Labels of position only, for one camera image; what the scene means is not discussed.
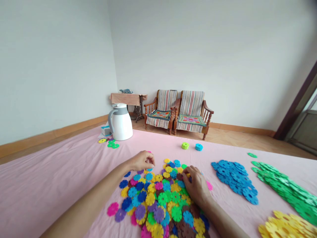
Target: pile of green pieces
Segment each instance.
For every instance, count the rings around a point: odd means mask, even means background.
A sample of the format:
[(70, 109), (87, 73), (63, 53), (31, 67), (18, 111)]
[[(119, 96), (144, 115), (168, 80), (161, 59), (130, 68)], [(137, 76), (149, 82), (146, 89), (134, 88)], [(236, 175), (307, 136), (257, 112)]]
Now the pile of green pieces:
[(317, 226), (317, 197), (296, 184), (287, 175), (263, 162), (252, 161), (252, 170), (258, 178), (270, 185), (285, 201), (287, 201), (305, 220)]

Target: person's right hand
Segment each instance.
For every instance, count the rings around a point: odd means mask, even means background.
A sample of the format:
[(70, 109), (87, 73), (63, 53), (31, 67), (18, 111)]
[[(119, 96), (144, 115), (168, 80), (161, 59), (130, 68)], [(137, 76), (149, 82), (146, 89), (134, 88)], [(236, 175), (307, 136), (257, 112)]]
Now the person's right hand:
[[(186, 174), (190, 174), (192, 177), (192, 182), (189, 182)], [(186, 167), (183, 170), (183, 180), (186, 186), (186, 189), (191, 196), (191, 199), (202, 208), (207, 202), (213, 201), (213, 198), (208, 189), (206, 179), (201, 174), (199, 169), (194, 166)]]

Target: pink bed sheet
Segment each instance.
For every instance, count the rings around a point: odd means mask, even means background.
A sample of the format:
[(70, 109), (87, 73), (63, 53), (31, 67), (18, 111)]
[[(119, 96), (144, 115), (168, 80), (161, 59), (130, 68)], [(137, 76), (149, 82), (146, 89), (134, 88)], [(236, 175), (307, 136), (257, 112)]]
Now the pink bed sheet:
[[(256, 154), (257, 161), (276, 166), (317, 195), (317, 161), (314, 160), (138, 130), (133, 130), (132, 138), (119, 141), (118, 149), (112, 149), (107, 143), (97, 143), (99, 133), (100, 129), (95, 128), (0, 166), (0, 237), (39, 237), (113, 168), (141, 150), (154, 154), (156, 174), (162, 170), (166, 158), (200, 168), (214, 187), (215, 200), (250, 237), (260, 237), (257, 228), (272, 215), (272, 210), (297, 213), (256, 177), (248, 152)], [(181, 148), (183, 142), (190, 144), (188, 150)], [(196, 143), (203, 145), (203, 151), (195, 150)], [(221, 159), (237, 161), (246, 167), (259, 192), (258, 206), (219, 181), (210, 163)], [(106, 214), (112, 202), (122, 202), (120, 191), (118, 187), (85, 237), (140, 237), (140, 228), (131, 225), (129, 216), (116, 223)], [(218, 236), (212, 227), (210, 235)]]

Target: wooden armchair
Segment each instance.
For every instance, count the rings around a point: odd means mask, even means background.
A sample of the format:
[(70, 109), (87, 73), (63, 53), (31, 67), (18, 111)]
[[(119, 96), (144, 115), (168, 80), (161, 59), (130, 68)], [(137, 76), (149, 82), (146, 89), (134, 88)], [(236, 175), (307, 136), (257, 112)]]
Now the wooden armchair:
[(150, 124), (168, 129), (168, 134), (172, 134), (176, 102), (177, 90), (158, 90), (153, 102), (144, 105), (145, 129), (147, 130), (148, 124)]
[(214, 111), (207, 107), (204, 92), (182, 91), (179, 104), (175, 105), (174, 110), (174, 135), (176, 129), (179, 129), (203, 133), (202, 139), (206, 139)]

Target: hand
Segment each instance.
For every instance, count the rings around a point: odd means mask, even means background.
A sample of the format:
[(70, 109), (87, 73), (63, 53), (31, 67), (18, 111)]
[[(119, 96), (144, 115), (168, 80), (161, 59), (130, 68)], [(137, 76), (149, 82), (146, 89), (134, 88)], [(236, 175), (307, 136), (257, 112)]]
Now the hand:
[(129, 164), (129, 169), (134, 171), (152, 169), (155, 166), (154, 155), (146, 150), (137, 153), (127, 163)]
[[(192, 182), (189, 182), (186, 176), (188, 173), (192, 177)], [(213, 201), (206, 180), (197, 167), (186, 167), (186, 169), (183, 170), (183, 180), (191, 199), (200, 206), (200, 208), (208, 202)]]

